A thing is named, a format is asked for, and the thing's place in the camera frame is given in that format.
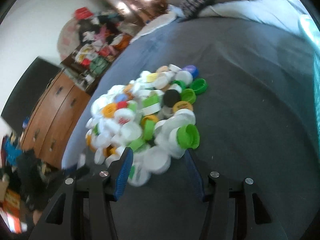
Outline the white lid green logo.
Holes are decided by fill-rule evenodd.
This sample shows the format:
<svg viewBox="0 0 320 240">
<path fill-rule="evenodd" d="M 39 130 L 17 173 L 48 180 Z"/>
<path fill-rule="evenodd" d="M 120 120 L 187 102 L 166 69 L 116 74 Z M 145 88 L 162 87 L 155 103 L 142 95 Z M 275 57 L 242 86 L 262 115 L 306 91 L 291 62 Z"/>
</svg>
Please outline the white lid green logo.
<svg viewBox="0 0 320 240">
<path fill-rule="evenodd" d="M 134 162 L 132 164 L 127 182 L 134 187 L 145 185 L 151 177 L 151 173 L 147 171 L 141 163 Z"/>
</svg>

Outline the bright green open cap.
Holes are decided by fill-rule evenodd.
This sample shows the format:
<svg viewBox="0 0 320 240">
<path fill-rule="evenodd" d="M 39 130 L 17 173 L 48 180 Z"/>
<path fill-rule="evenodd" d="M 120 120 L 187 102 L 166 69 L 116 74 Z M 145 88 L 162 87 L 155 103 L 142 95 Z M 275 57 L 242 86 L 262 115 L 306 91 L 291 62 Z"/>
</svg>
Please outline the bright green open cap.
<svg viewBox="0 0 320 240">
<path fill-rule="evenodd" d="M 177 130 L 177 143 L 182 149 L 197 149 L 200 145 L 200 133 L 195 125 L 188 124 Z"/>
</svg>

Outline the orange bottle cap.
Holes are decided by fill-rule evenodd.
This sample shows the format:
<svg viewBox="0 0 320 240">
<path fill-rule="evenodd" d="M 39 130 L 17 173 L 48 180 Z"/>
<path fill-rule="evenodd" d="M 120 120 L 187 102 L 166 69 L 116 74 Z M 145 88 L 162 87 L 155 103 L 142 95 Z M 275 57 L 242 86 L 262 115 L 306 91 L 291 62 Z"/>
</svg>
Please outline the orange bottle cap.
<svg viewBox="0 0 320 240">
<path fill-rule="evenodd" d="M 116 110 L 117 110 L 117 104 L 113 102 L 113 103 L 109 103 L 108 105 L 106 105 L 101 110 L 101 113 L 102 113 L 103 117 L 105 117 L 105 118 L 113 118 Z"/>
</svg>

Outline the black bottle cap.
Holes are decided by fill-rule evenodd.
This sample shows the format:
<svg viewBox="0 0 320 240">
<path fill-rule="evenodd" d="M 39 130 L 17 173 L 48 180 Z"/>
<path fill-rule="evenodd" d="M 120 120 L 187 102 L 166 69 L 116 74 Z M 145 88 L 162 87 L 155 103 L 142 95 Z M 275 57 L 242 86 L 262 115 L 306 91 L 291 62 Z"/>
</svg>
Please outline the black bottle cap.
<svg viewBox="0 0 320 240">
<path fill-rule="evenodd" d="M 179 101 L 181 101 L 181 95 L 175 89 L 169 89 L 163 95 L 163 105 L 169 108 L 172 108 Z"/>
</svg>

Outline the grey bed blanket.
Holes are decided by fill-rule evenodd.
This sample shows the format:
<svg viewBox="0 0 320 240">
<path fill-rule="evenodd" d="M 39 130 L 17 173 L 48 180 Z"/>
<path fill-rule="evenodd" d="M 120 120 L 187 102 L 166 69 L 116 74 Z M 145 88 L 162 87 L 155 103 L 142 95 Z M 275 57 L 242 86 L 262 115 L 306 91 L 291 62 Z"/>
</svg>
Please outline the grey bed blanket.
<svg viewBox="0 0 320 240">
<path fill-rule="evenodd" d="M 171 63 L 195 65 L 208 83 L 195 102 L 197 155 L 227 178 L 253 178 L 287 237 L 300 238 L 319 210 L 313 48 L 246 20 L 175 21 L 129 45 L 92 100 Z"/>
</svg>

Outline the dark green cap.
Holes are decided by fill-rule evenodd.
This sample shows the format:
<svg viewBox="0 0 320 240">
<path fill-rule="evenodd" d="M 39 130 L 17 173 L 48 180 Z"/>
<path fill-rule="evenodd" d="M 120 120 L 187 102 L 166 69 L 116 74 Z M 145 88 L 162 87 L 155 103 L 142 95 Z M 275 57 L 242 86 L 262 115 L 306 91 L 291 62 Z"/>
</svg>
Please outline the dark green cap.
<svg viewBox="0 0 320 240">
<path fill-rule="evenodd" d="M 189 88 L 192 89 L 196 95 L 200 95 L 207 90 L 208 83 L 205 79 L 198 78 L 190 84 Z"/>
</svg>

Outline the wooden chest of drawers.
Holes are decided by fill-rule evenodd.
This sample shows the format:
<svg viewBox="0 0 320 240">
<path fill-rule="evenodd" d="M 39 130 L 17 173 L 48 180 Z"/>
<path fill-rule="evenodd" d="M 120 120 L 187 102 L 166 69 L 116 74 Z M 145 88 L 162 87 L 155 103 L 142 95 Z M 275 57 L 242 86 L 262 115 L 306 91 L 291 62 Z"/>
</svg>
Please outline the wooden chest of drawers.
<svg viewBox="0 0 320 240">
<path fill-rule="evenodd" d="M 67 142 L 90 96 L 59 72 L 40 97 L 21 139 L 21 149 L 61 168 Z"/>
</svg>

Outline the black television screen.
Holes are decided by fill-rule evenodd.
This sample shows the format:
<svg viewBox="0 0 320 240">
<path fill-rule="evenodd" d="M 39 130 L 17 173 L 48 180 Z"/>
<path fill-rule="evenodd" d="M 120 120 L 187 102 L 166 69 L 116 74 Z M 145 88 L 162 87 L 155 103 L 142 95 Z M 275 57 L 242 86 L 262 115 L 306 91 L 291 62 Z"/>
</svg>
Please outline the black television screen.
<svg viewBox="0 0 320 240">
<path fill-rule="evenodd" d="M 60 67 L 37 57 L 23 73 L 12 90 L 1 117 L 20 135 L 23 122 L 28 118 L 50 82 L 60 72 Z"/>
</svg>

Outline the teal plastic laundry basket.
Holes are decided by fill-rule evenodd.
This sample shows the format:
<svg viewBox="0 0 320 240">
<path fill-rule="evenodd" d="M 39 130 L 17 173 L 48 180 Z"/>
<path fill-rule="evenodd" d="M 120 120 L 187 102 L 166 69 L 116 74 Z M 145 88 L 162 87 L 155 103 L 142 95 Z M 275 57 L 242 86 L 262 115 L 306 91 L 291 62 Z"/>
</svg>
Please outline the teal plastic laundry basket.
<svg viewBox="0 0 320 240">
<path fill-rule="evenodd" d="M 319 132 L 319 29 L 309 15 L 300 16 L 300 31 L 314 50 L 313 57 L 313 93 L 316 112 L 317 130 Z"/>
</svg>

